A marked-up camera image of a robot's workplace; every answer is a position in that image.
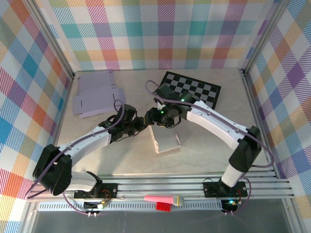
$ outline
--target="gray floor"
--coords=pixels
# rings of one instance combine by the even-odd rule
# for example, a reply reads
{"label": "gray floor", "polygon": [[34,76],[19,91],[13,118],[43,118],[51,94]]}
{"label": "gray floor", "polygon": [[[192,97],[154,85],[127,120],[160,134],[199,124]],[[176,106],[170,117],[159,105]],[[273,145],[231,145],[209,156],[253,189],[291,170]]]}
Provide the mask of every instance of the gray floor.
{"label": "gray floor", "polygon": [[107,212],[87,218],[70,212],[39,212],[33,233],[290,233],[281,200],[251,200],[236,216],[220,211]]}

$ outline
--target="white vent strip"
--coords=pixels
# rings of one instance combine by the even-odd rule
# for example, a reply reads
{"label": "white vent strip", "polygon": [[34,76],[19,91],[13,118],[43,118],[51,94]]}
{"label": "white vent strip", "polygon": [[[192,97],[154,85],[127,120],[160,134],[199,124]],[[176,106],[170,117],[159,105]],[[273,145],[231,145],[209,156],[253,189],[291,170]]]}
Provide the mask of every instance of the white vent strip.
{"label": "white vent strip", "polygon": [[[74,204],[78,209],[82,209],[83,202]],[[219,210],[222,208],[220,200],[192,200],[186,201],[183,206],[172,205],[171,210]],[[112,201],[103,211],[154,211],[156,203],[147,203],[144,201]],[[38,211],[73,211],[73,209],[65,202],[41,202]]]}

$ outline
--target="colorful plaid pattern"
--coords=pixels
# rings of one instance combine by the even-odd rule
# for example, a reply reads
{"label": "colorful plaid pattern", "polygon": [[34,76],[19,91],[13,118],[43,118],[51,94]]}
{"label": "colorful plaid pattern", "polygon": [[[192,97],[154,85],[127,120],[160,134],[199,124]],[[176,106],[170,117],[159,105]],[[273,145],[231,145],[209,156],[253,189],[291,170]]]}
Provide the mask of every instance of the colorful plaid pattern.
{"label": "colorful plaid pattern", "polygon": [[253,53],[254,53],[254,49],[257,47],[257,45],[258,45],[258,43],[259,43],[259,41],[260,41],[260,39],[261,39],[261,36],[262,36],[264,30],[267,28],[267,23],[268,23],[268,21],[270,20],[271,16],[273,15],[274,10],[276,9],[276,5],[277,5],[278,2],[279,2],[279,0],[274,0],[274,1],[273,1],[272,6],[271,6],[270,9],[269,9],[269,12],[268,12],[268,14],[266,15],[266,17],[265,17],[265,19],[264,19],[264,21],[263,21],[263,23],[262,23],[262,25],[261,25],[261,27],[260,27],[260,29],[259,29],[257,35],[256,35],[256,37],[255,37],[255,40],[253,41],[253,44],[252,44],[250,50],[249,50],[248,53],[247,53],[246,59],[245,59],[245,61],[243,62],[243,65],[242,65],[242,67],[241,67],[242,69],[245,69],[245,68],[246,68],[246,65],[247,65],[247,63],[249,62],[249,59],[252,57],[252,55],[253,55]]}
{"label": "colorful plaid pattern", "polygon": [[49,0],[48,13],[37,2],[73,68],[86,71],[237,67],[270,1]]}
{"label": "colorful plaid pattern", "polygon": [[311,232],[311,1],[292,0],[251,71],[282,178]]}
{"label": "colorful plaid pattern", "polygon": [[22,0],[0,1],[0,233],[14,233],[69,78]]}

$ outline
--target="red lego brick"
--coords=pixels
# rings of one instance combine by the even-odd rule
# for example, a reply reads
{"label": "red lego brick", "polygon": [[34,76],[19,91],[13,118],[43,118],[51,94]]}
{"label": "red lego brick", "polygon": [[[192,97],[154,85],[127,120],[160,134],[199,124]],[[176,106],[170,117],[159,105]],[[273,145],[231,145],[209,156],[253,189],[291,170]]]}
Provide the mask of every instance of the red lego brick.
{"label": "red lego brick", "polygon": [[171,211],[171,204],[157,202],[155,209],[170,212]]}

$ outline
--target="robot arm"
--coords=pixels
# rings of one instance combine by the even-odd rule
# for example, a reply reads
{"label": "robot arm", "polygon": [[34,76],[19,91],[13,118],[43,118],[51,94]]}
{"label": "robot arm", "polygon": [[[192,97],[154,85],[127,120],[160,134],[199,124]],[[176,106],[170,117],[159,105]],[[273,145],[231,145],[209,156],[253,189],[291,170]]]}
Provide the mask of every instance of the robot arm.
{"label": "robot arm", "polygon": [[[92,137],[81,141],[74,147],[70,147],[71,143],[61,145],[60,147],[55,147],[52,144],[47,145],[35,167],[33,177],[37,179],[60,151],[70,147],[70,149],[53,164],[43,176],[40,183],[55,196],[63,193],[65,190],[82,190],[90,197],[98,197],[104,189],[102,180],[92,172],[73,172],[71,171],[72,166],[92,151],[118,141],[124,134],[136,136],[148,125],[153,125],[155,123],[166,128],[173,128],[179,124],[181,118],[183,118],[214,133],[234,150],[229,158],[229,165],[225,173],[218,181],[220,193],[229,196],[231,188],[233,188],[239,179],[248,172],[261,151],[260,145],[247,136],[250,134],[260,141],[259,129],[255,126],[247,129],[245,126],[236,124],[209,108],[196,96],[188,92],[179,96],[165,84],[161,85],[154,93],[167,100],[178,100],[178,103],[160,102],[155,98],[155,101],[158,103],[158,108],[152,108],[147,111],[144,118],[137,116],[134,107],[125,104],[124,115],[121,121],[112,129],[96,134],[96,132],[107,129],[117,122],[121,117],[122,109],[118,111],[117,115],[113,115],[106,121],[101,122],[99,126],[87,134],[92,134]],[[180,102],[190,103],[192,107],[187,104],[181,104]],[[174,119],[176,117],[179,118],[179,121],[175,124]]]}
{"label": "robot arm", "polygon": [[136,136],[147,127],[144,125],[143,117],[137,116],[136,109],[125,104],[124,114],[121,121],[110,130],[100,133],[103,129],[107,129],[116,123],[121,117],[121,113],[122,109],[119,109],[117,115],[109,117],[106,121],[101,122],[95,127],[90,133],[86,134],[93,136],[82,140],[73,147],[71,147],[73,142],[61,145],[60,147],[56,147],[52,144],[47,145],[41,153],[39,161],[34,169],[33,177],[38,179],[43,170],[61,151],[70,148],[56,160],[40,180],[40,183],[54,196],[63,193],[65,190],[82,190],[87,192],[91,197],[98,196],[102,190],[101,179],[92,172],[80,173],[71,171],[71,169],[78,161],[94,150],[118,141],[124,134],[127,134],[128,136]]}
{"label": "robot arm", "polygon": [[[245,126],[239,125],[215,112],[196,96],[188,92],[184,92],[179,96],[165,84],[159,86],[154,94],[163,99],[173,100],[173,102],[177,100],[178,103],[161,102],[155,98],[158,108],[152,108],[146,113],[145,122],[147,124],[156,123],[159,126],[172,128],[179,124],[181,118],[183,118],[212,132],[234,150],[229,158],[229,165],[219,180],[220,193],[229,195],[230,189],[248,172],[261,151],[261,146],[247,136],[251,135],[261,141],[259,129],[255,126],[247,129]],[[180,102],[190,103],[192,106],[180,104]],[[177,124],[174,123],[176,117],[179,117]]]}

